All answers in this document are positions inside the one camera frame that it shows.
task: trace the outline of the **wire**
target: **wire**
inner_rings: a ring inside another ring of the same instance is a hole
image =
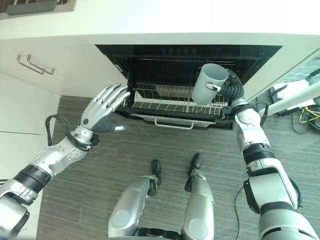
[[[264,110],[264,114],[260,120],[260,126],[262,127],[263,124],[265,123],[267,116],[268,116],[268,110],[269,110],[269,104],[265,103],[265,110]]]
[[[297,134],[305,134],[309,130],[309,125],[308,125],[308,127],[307,127],[307,129],[305,131],[298,131],[298,130],[295,129],[293,113],[291,113],[291,127],[292,127],[293,131],[295,131]]]
[[[260,126],[262,127],[262,126],[264,125],[266,119],[267,119],[267,116],[268,116],[269,104],[266,103],[266,102],[259,102],[257,97],[255,98],[255,101],[256,101],[256,102],[255,102],[253,105],[256,106],[256,109],[255,109],[255,110],[256,110],[257,112],[258,112],[258,105],[259,105],[259,104],[264,104],[264,105],[265,105],[264,114],[263,114],[263,116],[262,116],[262,118],[261,118],[261,120],[260,120]]]
[[[298,187],[298,185],[296,184],[295,181],[293,181],[290,177],[289,177],[289,179],[290,179],[290,182],[291,182],[293,188],[295,189],[295,191],[298,194],[298,208],[303,208],[303,206],[301,205],[302,195],[301,195],[300,189],[299,189],[299,187]]]
[[[320,127],[318,127],[318,126],[316,126],[316,125],[314,125],[313,123],[312,123],[312,121],[309,119],[309,115],[307,114],[307,117],[305,117],[305,115],[304,115],[304,112],[302,111],[302,110],[300,110],[301,111],[301,115],[302,115],[302,117],[308,122],[308,124],[310,124],[314,129],[316,129],[316,130],[318,130],[318,131],[320,131]]]
[[[64,127],[66,128],[66,131],[71,134],[69,122],[65,117],[63,117],[61,115],[57,115],[57,114],[48,116],[44,122],[46,134],[47,134],[47,139],[48,139],[48,146],[52,146],[52,138],[51,138],[51,133],[50,133],[50,120],[51,119],[57,119],[59,122],[61,122],[64,125]]]
[[[240,231],[240,221],[239,221],[239,215],[238,215],[238,211],[237,211],[236,201],[237,201],[237,197],[238,197],[238,195],[239,195],[239,193],[241,192],[242,189],[244,189],[244,186],[242,186],[240,188],[240,190],[238,191],[238,193],[235,195],[235,198],[234,198],[234,211],[235,211],[235,215],[236,215],[236,221],[238,223],[238,230],[236,232],[235,240],[238,239],[239,231]]]
[[[301,120],[301,117],[303,117],[303,114],[304,114],[305,111],[307,112],[307,116],[309,115],[309,113],[310,113],[311,115],[313,115],[311,119],[308,117],[308,120],[309,120],[309,121],[314,121],[314,120],[320,118],[320,112],[318,112],[318,111],[312,111],[312,110],[310,110],[307,106],[305,106],[305,107],[302,109],[301,115],[300,115],[300,117],[299,117],[299,122],[302,123],[302,124],[303,124],[303,123],[308,123],[307,120],[306,120],[306,121],[302,121],[302,120]]]

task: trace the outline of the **cabinet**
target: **cabinet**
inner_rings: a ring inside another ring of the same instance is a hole
[[[59,96],[0,72],[0,179],[11,179],[47,146],[44,121],[56,114]],[[28,206],[29,220],[19,233],[36,239],[42,192]]]
[[[53,75],[36,73],[17,62],[27,63],[27,55]],[[94,44],[30,45],[0,47],[0,71],[35,84],[59,96],[93,97],[107,85],[127,84],[127,80]]]
[[[0,72],[0,131],[41,135],[50,95]]]

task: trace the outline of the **gray floor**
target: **gray floor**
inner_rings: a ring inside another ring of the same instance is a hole
[[[64,96],[58,113],[74,128],[89,99]],[[127,124],[123,132],[100,135],[100,144],[84,159],[59,174],[44,189],[37,238],[105,239],[108,219],[122,191],[134,179],[150,173],[150,161],[162,163],[163,183],[147,200],[140,225],[179,231],[188,193],[184,191],[192,156],[202,152],[202,170],[215,198],[215,239],[234,239],[237,221],[234,197],[246,179],[245,163],[232,130],[178,130],[156,127],[114,114],[111,121]],[[299,210],[320,234],[319,134],[294,133],[289,117],[269,117],[263,127],[286,171],[299,185]],[[54,143],[65,130],[56,124]],[[258,239],[258,216],[239,195],[240,240]]]

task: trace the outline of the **dish rack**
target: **dish rack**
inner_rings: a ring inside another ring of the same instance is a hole
[[[228,106],[228,99],[217,94],[208,105],[192,100],[193,86],[136,83],[132,107],[139,109],[178,112],[186,114],[216,115]]]

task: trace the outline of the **drawer handle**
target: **drawer handle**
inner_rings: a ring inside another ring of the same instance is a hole
[[[157,122],[157,119],[154,119],[154,125],[158,127],[165,127],[165,128],[171,128],[171,129],[184,129],[184,130],[190,130],[194,127],[194,122],[191,122],[191,126],[184,127],[184,126],[173,126],[173,125],[164,125],[164,124],[159,124]]]
[[[41,71],[43,71],[43,72],[45,72],[47,74],[53,75],[55,73],[55,69],[54,68],[52,68],[51,71],[48,71],[44,67],[40,67],[40,66],[34,64],[33,62],[31,62],[31,55],[30,54],[28,54],[28,57],[27,57],[26,60],[31,66],[34,66],[35,68],[37,68],[37,69],[39,69],[39,70],[41,70]]]
[[[16,60],[18,61],[18,63],[19,63],[20,65],[22,65],[22,66],[24,66],[24,67],[26,67],[26,68],[28,68],[28,69],[30,69],[30,70],[38,73],[38,74],[41,74],[41,75],[42,75],[42,74],[45,74],[44,71],[39,71],[39,70],[37,70],[37,69],[34,69],[33,67],[30,67],[30,66],[24,64],[23,62],[20,61],[20,58],[21,58],[21,55],[19,54],[18,57],[16,58]]]

